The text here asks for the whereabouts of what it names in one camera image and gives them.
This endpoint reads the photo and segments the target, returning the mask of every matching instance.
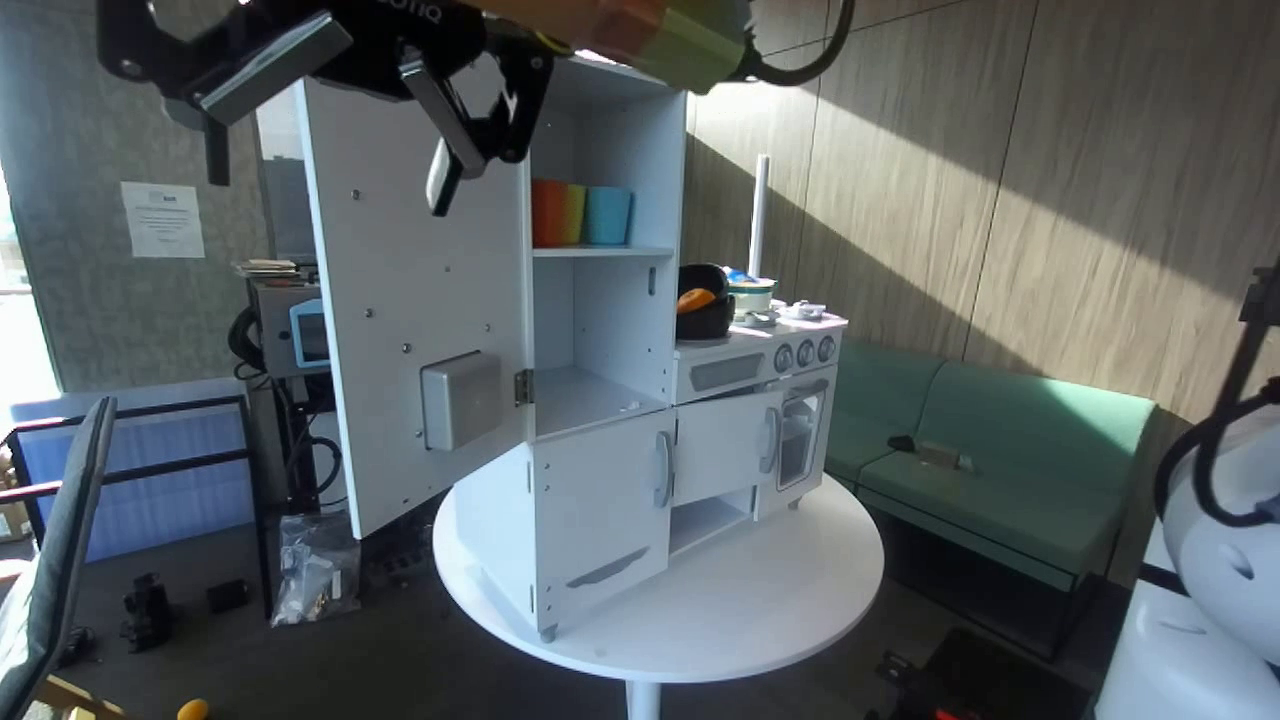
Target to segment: cabinet door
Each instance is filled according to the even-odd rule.
[[[539,633],[666,567],[673,413],[539,439]]]
[[[680,407],[675,496],[690,506],[743,493],[780,470],[780,387]]]
[[[308,81],[296,121],[351,531],[366,537],[528,436],[528,170],[488,164],[433,217],[438,133],[416,104]]]

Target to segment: floor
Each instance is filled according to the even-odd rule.
[[[528,660],[483,637],[438,590],[422,551],[393,547],[363,567],[361,608],[312,623],[272,627],[263,591],[233,612],[208,612],[202,591],[222,582],[254,584],[253,531],[172,544],[122,562],[100,562],[78,584],[84,654],[58,674],[126,717],[158,720],[202,698],[215,720],[263,717],[429,717],[429,720],[622,720],[611,681]],[[122,641],[134,575],[151,575],[175,608],[172,641],[132,654]],[[1096,603],[1053,663],[1090,688],[1124,601]],[[882,654],[925,663],[959,622],[882,584],[873,618],[835,647],[737,685],[666,688],[666,720],[869,720],[886,717],[894,685],[878,676]]]

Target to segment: white robot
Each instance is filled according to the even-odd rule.
[[[1280,717],[1280,379],[1238,399],[1280,267],[1247,297],[1217,413],[1156,472],[1148,555],[1096,706],[1098,720]]]

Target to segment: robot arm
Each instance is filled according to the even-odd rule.
[[[852,6],[843,0],[827,50],[802,67],[760,62],[746,0],[239,0],[197,42],[162,32],[151,0],[100,0],[95,22],[100,64],[154,85],[169,118],[202,133],[210,183],[226,183],[226,124],[301,78],[416,102],[438,129],[429,204],[442,217],[463,178],[479,178],[488,159],[525,159],[552,62],[571,46],[690,92],[752,78],[802,85],[840,55]],[[451,78],[479,54],[496,55],[505,92],[470,118]]]

